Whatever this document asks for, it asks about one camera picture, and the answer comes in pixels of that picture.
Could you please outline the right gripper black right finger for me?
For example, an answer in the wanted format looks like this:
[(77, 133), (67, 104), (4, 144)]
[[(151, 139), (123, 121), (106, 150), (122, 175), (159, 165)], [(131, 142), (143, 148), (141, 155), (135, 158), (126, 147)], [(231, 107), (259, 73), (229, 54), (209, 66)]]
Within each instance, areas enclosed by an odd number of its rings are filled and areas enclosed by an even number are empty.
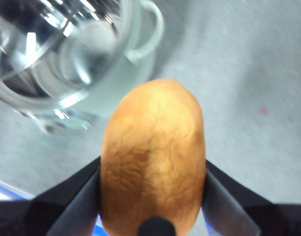
[(209, 161), (201, 209), (211, 236), (301, 236), (301, 204), (272, 203)]

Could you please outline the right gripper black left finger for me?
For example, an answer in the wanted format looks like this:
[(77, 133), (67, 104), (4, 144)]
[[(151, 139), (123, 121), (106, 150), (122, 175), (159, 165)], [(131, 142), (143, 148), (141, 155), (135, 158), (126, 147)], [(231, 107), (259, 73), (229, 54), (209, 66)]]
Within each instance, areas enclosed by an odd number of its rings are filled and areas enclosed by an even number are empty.
[(31, 200), (0, 201), (0, 236), (90, 236), (100, 211), (97, 158)]

